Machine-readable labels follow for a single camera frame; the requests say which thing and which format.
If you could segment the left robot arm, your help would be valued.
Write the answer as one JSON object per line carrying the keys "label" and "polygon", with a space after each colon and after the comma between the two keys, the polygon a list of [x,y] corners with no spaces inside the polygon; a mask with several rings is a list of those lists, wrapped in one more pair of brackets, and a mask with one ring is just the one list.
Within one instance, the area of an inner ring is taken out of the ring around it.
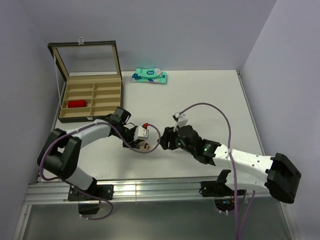
{"label": "left robot arm", "polygon": [[126,127],[131,114],[123,108],[116,108],[114,113],[97,118],[79,129],[62,130],[55,128],[47,138],[37,164],[40,172],[47,170],[58,179],[79,188],[79,194],[86,200],[96,197],[97,180],[78,167],[80,151],[85,146],[108,137],[122,140],[123,147],[139,149],[141,139],[136,136],[137,126]]}

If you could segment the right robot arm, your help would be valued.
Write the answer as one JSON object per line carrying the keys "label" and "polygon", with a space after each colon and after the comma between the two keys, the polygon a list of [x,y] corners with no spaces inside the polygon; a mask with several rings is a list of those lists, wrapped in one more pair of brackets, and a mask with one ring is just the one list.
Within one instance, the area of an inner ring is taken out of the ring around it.
{"label": "right robot arm", "polygon": [[204,197],[225,197],[245,190],[264,192],[276,200],[293,204],[302,177],[300,171],[282,154],[255,155],[201,138],[190,125],[166,127],[160,137],[163,150],[181,149],[204,165],[221,168],[217,179],[201,185]]}

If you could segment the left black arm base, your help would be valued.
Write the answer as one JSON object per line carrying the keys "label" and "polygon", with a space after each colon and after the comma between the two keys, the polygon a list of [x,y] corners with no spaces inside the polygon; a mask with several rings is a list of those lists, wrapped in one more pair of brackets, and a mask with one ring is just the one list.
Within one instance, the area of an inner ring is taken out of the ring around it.
{"label": "left black arm base", "polygon": [[[81,190],[74,185],[71,185],[67,200],[69,202],[78,203],[78,213],[82,218],[92,221],[102,220],[113,213],[114,206],[111,203],[113,194],[113,184],[96,185],[93,187],[93,191]],[[95,215],[101,210],[102,203],[108,204],[110,206],[110,210],[104,216],[95,217]]]}

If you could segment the beige brown striped sock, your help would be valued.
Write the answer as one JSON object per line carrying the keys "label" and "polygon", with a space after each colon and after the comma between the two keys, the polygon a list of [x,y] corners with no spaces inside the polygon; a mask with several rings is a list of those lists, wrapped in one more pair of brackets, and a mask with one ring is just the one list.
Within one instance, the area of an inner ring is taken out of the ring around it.
{"label": "beige brown striped sock", "polygon": [[137,145],[137,150],[139,152],[145,153],[152,149],[152,146],[145,141],[139,142]]}

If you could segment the red sock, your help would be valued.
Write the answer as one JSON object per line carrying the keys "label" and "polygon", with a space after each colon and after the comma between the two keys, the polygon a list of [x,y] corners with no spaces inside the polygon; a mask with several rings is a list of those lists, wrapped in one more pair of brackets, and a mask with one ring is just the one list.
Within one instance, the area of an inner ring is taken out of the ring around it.
{"label": "red sock", "polygon": [[87,102],[84,99],[80,100],[71,100],[67,103],[67,107],[70,109],[73,108],[85,108],[87,107]]}

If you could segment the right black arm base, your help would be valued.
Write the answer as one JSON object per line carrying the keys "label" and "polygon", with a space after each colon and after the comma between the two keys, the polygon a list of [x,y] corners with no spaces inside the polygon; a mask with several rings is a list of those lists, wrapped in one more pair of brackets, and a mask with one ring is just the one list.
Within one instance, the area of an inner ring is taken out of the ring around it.
{"label": "right black arm base", "polygon": [[228,186],[216,183],[215,180],[202,181],[199,194],[204,198],[213,198],[215,207],[222,212],[231,212],[235,209],[234,191]]}

